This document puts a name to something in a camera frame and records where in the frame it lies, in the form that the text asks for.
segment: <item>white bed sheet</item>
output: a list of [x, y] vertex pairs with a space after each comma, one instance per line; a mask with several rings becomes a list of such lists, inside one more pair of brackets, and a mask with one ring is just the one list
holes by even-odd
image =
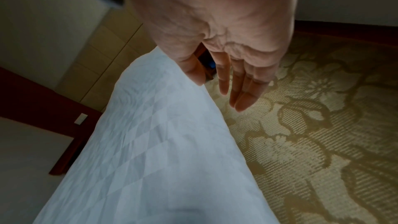
[[158, 48], [134, 61], [41, 223], [278, 223], [219, 109]]

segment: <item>patterned carpet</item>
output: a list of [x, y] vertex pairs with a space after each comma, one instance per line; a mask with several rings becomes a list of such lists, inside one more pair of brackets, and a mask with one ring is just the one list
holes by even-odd
[[398, 49], [295, 35], [247, 111], [206, 88], [282, 224], [398, 223]]

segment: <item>checkered bedding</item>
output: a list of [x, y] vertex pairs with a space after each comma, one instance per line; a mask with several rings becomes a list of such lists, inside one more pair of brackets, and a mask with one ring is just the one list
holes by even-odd
[[134, 61], [42, 223], [278, 223], [205, 87], [158, 48]]

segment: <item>bed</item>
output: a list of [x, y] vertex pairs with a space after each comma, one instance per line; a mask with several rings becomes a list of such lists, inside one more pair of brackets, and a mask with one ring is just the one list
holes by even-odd
[[159, 48], [115, 85], [41, 223], [278, 223], [205, 87]]

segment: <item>human hand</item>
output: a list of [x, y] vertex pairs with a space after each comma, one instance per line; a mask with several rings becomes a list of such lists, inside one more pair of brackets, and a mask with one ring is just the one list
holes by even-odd
[[131, 0], [151, 37], [196, 84], [204, 70], [193, 55], [203, 42], [217, 68], [220, 92], [240, 112], [274, 78], [294, 28], [297, 0]]

